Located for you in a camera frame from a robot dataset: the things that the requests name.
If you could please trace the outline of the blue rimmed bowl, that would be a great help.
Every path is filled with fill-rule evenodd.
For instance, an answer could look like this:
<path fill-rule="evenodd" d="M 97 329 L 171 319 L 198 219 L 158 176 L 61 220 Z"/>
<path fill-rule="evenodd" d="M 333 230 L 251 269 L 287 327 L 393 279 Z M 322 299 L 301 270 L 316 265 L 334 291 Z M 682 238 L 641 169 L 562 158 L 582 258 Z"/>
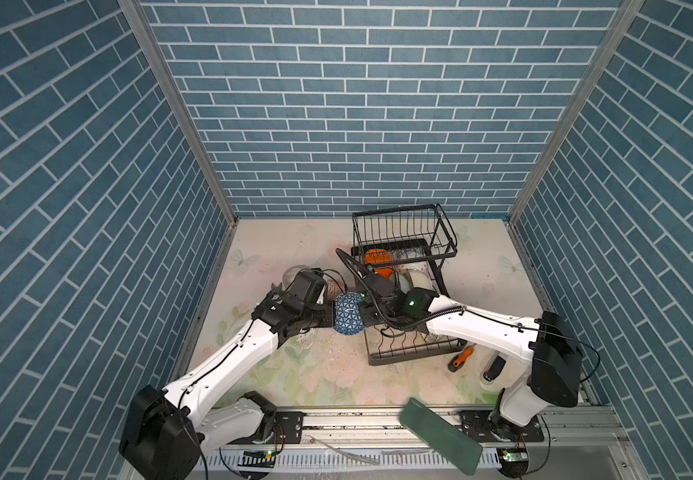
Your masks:
<path fill-rule="evenodd" d="M 364 297 L 357 292 L 340 294 L 334 300 L 334 331 L 346 335 L 357 335 L 365 330 L 360 306 Z"/>

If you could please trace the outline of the orange plastic bowl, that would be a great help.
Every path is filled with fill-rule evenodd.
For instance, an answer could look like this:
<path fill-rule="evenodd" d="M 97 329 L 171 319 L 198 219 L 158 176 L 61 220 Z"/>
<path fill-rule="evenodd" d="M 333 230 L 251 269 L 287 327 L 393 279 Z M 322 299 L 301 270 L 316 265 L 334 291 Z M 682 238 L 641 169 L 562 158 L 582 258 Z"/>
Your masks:
<path fill-rule="evenodd" d="M 376 274 L 379 274 L 386 280 L 391 280 L 394 275 L 394 270 L 389 265 L 391 261 L 392 256 L 390 252 L 384 249 L 371 249 L 365 254 L 365 263 L 371 266 Z"/>

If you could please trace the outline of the cream bowl striped outside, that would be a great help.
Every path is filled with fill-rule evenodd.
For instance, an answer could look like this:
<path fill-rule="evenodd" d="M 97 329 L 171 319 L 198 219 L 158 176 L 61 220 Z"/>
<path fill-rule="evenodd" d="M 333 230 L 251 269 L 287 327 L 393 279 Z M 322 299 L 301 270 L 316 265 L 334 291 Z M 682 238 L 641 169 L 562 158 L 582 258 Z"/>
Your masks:
<path fill-rule="evenodd" d="M 412 269 L 408 271 L 408 276 L 410 277 L 410 282 L 414 288 L 422 288 L 424 290 L 437 292 L 432 278 L 430 278 L 430 276 L 428 276 L 428 274 L 426 274 L 424 271 Z"/>

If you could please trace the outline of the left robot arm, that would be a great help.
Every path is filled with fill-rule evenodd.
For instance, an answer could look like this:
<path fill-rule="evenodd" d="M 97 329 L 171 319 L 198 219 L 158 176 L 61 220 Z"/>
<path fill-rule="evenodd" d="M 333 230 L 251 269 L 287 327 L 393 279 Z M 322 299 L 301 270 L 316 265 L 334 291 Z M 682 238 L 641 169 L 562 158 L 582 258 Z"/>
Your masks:
<path fill-rule="evenodd" d="M 250 320 L 208 360 L 162 389 L 144 386 L 130 402 L 120 455 L 146 479 L 184 479 L 206 452 L 242 438 L 266 439 L 276 407 L 250 392 L 216 409 L 216 402 L 286 340 L 332 327 L 320 269 L 300 270 L 288 287 L 274 287 Z"/>

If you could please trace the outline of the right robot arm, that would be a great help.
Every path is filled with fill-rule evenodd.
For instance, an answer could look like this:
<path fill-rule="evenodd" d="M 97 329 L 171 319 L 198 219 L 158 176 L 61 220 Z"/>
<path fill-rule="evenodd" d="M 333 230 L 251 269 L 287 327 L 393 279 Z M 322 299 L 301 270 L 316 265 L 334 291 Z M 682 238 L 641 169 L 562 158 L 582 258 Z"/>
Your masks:
<path fill-rule="evenodd" d="M 368 296 L 366 322 L 458 338 L 505 360 L 489 381 L 500 395 L 492 422 L 525 427 L 550 406 L 578 405 L 582 343 L 558 326 L 554 313 L 545 311 L 541 318 L 500 314 L 416 284 L 404 291 L 372 271 L 357 273 L 355 280 Z"/>

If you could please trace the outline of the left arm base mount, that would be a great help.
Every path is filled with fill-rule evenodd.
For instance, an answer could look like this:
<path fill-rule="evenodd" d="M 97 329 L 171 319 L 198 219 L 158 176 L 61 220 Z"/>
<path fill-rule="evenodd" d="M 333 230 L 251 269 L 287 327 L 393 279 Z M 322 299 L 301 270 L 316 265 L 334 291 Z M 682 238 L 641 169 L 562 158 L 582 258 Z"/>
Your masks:
<path fill-rule="evenodd" d="M 280 410 L 274 403 L 256 391 L 244 394 L 236 406 L 256 407 L 262 417 L 258 428 L 252 434 L 232 440 L 230 445 L 271 444 L 278 443 L 300 444 L 304 430 L 304 412 L 296 410 Z"/>

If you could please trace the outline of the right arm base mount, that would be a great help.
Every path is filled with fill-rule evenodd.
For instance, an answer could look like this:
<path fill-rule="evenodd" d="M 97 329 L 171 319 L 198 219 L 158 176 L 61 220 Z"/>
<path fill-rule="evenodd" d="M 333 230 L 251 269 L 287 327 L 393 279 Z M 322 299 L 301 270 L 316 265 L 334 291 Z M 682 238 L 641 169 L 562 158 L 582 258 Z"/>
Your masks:
<path fill-rule="evenodd" d="M 538 416 L 534 416 L 526 426 L 518 426 L 502 416 L 502 390 L 492 410 L 470 408 L 459 412 L 462 432 L 470 438 L 485 443 L 543 443 L 545 436 Z"/>

